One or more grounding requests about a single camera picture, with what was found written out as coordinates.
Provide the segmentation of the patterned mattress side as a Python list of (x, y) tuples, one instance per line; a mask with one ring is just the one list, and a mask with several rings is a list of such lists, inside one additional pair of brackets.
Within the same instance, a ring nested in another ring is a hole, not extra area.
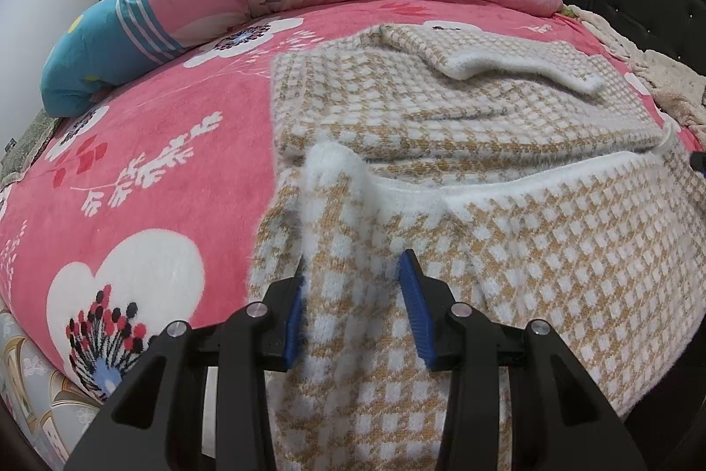
[(0, 334), (2, 402), (42, 461), (61, 470), (101, 403), (55, 368), (7, 307)]

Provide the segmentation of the grey cloth at bedside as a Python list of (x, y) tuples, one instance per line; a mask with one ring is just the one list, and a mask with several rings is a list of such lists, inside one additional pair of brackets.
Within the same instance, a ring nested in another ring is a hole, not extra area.
[(44, 110), (37, 113), (29, 128), (19, 137), (19, 141), (1, 159), (1, 189), (19, 182), (24, 177), (52, 140), (60, 123), (60, 118), (49, 117)]

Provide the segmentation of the white fluffy blanket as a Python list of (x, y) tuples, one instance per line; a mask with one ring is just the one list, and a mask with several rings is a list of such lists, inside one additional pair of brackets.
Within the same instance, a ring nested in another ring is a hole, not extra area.
[(581, 22), (608, 50), (631, 70), (629, 82), (648, 94), (657, 108), (687, 129), (705, 148), (705, 77), (687, 64), (652, 49), (642, 50), (619, 34), (600, 15), (575, 5), (563, 14)]

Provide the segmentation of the beige white checked sweater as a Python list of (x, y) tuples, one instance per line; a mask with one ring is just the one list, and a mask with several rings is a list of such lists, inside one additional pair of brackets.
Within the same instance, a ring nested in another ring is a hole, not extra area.
[(603, 57), (383, 24), (276, 56), (278, 186), (250, 292), (306, 272), (268, 380), (283, 470), (428, 470), (450, 379), (415, 353), (397, 262), (489, 319), (558, 330), (627, 415), (705, 314), (705, 179)]

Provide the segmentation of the pink floral bed sheet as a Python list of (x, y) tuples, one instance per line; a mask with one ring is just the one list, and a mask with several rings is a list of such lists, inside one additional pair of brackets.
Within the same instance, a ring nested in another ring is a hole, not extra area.
[(135, 304), (138, 331), (98, 356), (118, 375), (175, 318), (207, 325), (245, 297), (254, 234), (274, 189), (269, 69), (380, 23), (563, 41), (596, 55), (579, 22), (473, 0), (363, 0), (244, 25), (165, 64), (65, 123), (1, 194), (1, 299), (64, 373), (67, 331), (94, 307)]

